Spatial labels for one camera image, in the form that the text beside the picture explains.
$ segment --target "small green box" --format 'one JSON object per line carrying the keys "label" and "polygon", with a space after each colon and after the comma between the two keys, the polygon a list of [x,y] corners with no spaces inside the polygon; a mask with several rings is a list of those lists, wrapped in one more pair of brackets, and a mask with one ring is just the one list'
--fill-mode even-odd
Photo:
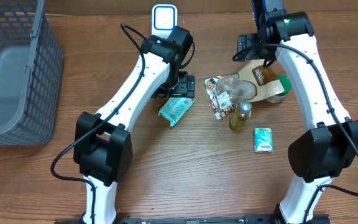
{"label": "small green box", "polygon": [[271,128],[255,128],[254,137],[255,152],[273,152],[273,136]]}

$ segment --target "yellow liquid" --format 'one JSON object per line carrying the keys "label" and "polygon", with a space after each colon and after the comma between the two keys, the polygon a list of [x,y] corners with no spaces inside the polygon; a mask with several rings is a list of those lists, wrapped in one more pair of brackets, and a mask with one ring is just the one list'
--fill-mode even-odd
{"label": "yellow liquid", "polygon": [[230,116],[229,127],[232,131],[240,132],[246,126],[246,122],[249,119],[249,114],[242,114],[240,110],[235,110],[235,112]]}

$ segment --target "wood grain surface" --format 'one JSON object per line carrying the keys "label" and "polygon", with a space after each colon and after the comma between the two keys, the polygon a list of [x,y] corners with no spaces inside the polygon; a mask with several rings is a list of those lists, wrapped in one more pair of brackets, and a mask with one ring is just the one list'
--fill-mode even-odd
{"label": "wood grain surface", "polygon": [[[292,11],[358,10],[358,0],[283,0]],[[179,13],[252,12],[251,0],[48,0],[45,11],[64,15],[150,14],[156,4],[174,4]]]}
{"label": "wood grain surface", "polygon": [[[308,14],[331,84],[358,119],[358,12]],[[0,147],[0,223],[53,223],[82,215],[85,185],[55,179],[50,163],[72,142],[81,112],[102,107],[134,68],[138,53],[119,24],[150,35],[150,16],[65,16],[49,22],[65,56],[56,131],[46,146]],[[227,118],[215,118],[204,80],[246,64],[231,58],[238,35],[255,32],[252,15],[186,14],[179,16],[179,25],[191,30],[196,42],[186,68],[196,76],[196,102],[174,128],[158,116],[163,100],[147,103],[132,133],[135,158],[118,185],[117,211],[142,218],[272,213],[293,177],[288,145],[303,134],[295,96],[291,91],[279,104],[254,103],[245,130],[233,133]],[[283,72],[278,64],[273,68]],[[273,129],[273,153],[253,152],[257,127]],[[57,171],[81,177],[72,152]],[[358,191],[356,159],[334,184]],[[327,189],[315,210],[322,213],[330,214],[334,224],[358,223],[358,198]]]}

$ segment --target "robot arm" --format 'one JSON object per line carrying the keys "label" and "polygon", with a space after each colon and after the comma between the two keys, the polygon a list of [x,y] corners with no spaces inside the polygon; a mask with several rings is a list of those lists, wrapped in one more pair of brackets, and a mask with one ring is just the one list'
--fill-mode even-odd
{"label": "robot arm", "polygon": [[[131,131],[136,119],[150,97],[166,94],[171,97],[193,98],[194,76],[179,72],[193,38],[188,30],[174,27],[167,39],[152,35],[142,43],[145,58],[144,76],[140,79],[130,97],[120,110],[96,134],[110,136],[106,141],[96,134],[83,140],[74,148],[74,161],[80,165],[84,179],[96,187],[93,200],[91,186],[87,185],[85,223],[112,224],[116,218],[114,201],[117,183],[125,176],[132,161]],[[106,119],[118,104],[123,102],[129,90],[135,85],[142,70],[139,59],[118,92],[102,107],[96,115],[83,113],[76,124],[76,140]],[[95,201],[95,216],[91,211]]]}
{"label": "robot arm", "polygon": [[[304,12],[289,14],[281,0],[253,0],[252,5],[258,31],[239,37],[239,52],[236,56],[245,52],[243,57],[249,60],[264,58],[266,61],[280,62],[293,86],[305,130],[304,135],[288,148],[288,158],[295,175],[287,196],[276,209],[275,217],[280,223],[299,224],[303,223],[307,215],[306,221],[314,223],[313,210],[324,190],[320,186],[330,184],[343,168],[350,166],[356,154],[347,144],[339,126],[345,127],[358,150],[358,121],[351,121],[328,80],[308,16]],[[271,46],[268,49],[257,47],[261,44]],[[313,61],[323,84],[310,61],[294,50]],[[325,86],[340,124],[334,120],[328,108],[322,85]]]}

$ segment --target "gray plastic basket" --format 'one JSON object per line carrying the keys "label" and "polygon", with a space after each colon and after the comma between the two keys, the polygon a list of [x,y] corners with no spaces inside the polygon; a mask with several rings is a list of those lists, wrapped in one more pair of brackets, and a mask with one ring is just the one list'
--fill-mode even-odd
{"label": "gray plastic basket", "polygon": [[0,0],[0,145],[45,144],[55,126],[62,50],[44,0]]}

